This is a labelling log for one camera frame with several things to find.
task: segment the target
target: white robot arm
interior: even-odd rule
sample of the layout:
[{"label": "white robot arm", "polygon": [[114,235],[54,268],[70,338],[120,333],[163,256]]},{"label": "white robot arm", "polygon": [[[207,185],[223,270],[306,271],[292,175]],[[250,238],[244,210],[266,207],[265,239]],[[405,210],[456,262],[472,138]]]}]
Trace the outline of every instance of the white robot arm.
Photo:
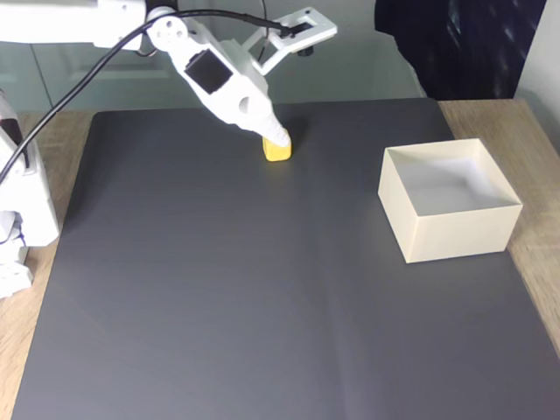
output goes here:
[{"label": "white robot arm", "polygon": [[[336,25],[305,8],[275,21],[276,29],[259,28],[240,45],[216,40],[193,17],[179,17],[173,5],[176,0],[0,0],[0,41],[112,48],[148,22],[151,43],[169,54],[208,109],[225,123],[259,134],[268,160],[289,158],[290,136],[274,114],[264,76],[289,53],[307,53],[333,37]],[[206,15],[212,10],[198,11]],[[250,23],[258,20],[250,18]],[[261,65],[249,50],[267,34],[276,51]],[[137,36],[123,48],[138,50],[141,43]],[[0,169],[22,140],[16,115],[0,94]],[[23,265],[26,247],[48,245],[58,234],[45,168],[31,141],[6,178],[0,178],[0,297],[31,284]]]}]

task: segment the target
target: yellow block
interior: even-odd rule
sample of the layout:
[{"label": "yellow block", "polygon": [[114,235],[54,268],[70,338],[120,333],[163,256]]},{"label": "yellow block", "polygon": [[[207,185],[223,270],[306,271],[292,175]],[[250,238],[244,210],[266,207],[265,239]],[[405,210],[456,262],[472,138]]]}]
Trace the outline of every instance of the yellow block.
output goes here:
[{"label": "yellow block", "polygon": [[276,146],[267,138],[262,138],[262,149],[264,156],[270,162],[279,162],[281,160],[288,160],[291,156],[291,143],[286,147]]}]

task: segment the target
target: wooden tabletop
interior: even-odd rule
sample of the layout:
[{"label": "wooden tabletop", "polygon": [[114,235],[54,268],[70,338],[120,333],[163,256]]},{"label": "wooden tabletop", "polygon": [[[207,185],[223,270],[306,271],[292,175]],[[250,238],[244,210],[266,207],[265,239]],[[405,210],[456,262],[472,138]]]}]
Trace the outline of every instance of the wooden tabletop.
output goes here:
[{"label": "wooden tabletop", "polygon": [[[440,107],[455,138],[482,138],[524,204],[508,249],[560,354],[560,157],[524,101]],[[24,131],[39,117],[24,115]],[[60,224],[92,117],[61,113],[38,137]],[[11,418],[57,246],[32,249],[33,287],[0,301],[0,420]]]}]

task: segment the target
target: black cable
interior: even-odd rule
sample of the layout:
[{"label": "black cable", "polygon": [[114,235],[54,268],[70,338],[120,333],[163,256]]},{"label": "black cable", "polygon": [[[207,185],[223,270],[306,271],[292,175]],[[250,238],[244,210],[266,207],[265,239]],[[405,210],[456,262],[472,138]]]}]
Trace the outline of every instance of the black cable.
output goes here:
[{"label": "black cable", "polygon": [[73,98],[76,97],[88,84],[89,82],[110,62],[110,60],[116,56],[116,54],[123,49],[131,40],[139,35],[142,35],[144,31],[150,29],[154,23],[160,19],[169,16],[176,16],[178,18],[192,18],[196,16],[216,16],[222,18],[232,18],[247,22],[256,26],[264,26],[270,29],[277,29],[280,31],[281,35],[287,36],[290,34],[290,28],[279,24],[278,22],[272,22],[260,17],[247,15],[244,13],[236,13],[234,11],[228,10],[213,10],[213,9],[199,9],[199,10],[181,10],[174,13],[169,13],[167,15],[159,16],[152,19],[141,26],[138,26],[134,31],[129,33],[127,36],[122,38],[119,42],[113,46],[97,63],[87,72],[87,74],[81,79],[78,84],[66,94],[60,101],[54,105],[49,112],[41,118],[37,125],[30,131],[25,140],[16,148],[13,154],[8,159],[8,162],[0,172],[0,184],[4,182],[10,169],[16,163],[19,156],[25,151],[29,143],[35,138],[35,136],[57,115]]},{"label": "black cable", "polygon": [[[261,0],[261,4],[262,4],[262,14],[263,14],[264,18],[266,20],[269,20],[269,13],[268,13],[267,8],[266,8],[266,2],[264,0]],[[261,53],[259,54],[258,59],[256,59],[259,63],[263,59],[263,55],[264,55],[264,51],[266,50],[267,42],[269,42],[269,33],[270,33],[270,28],[266,28],[266,35],[264,37],[264,41],[262,42]]]}]

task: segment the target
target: cardboard box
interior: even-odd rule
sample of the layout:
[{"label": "cardboard box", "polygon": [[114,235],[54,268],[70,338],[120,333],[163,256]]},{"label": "cardboard box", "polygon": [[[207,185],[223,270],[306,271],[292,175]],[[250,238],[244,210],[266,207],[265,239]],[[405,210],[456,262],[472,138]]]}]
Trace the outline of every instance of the cardboard box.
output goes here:
[{"label": "cardboard box", "polygon": [[478,138],[387,148],[379,197],[407,263],[503,251],[522,210]]}]

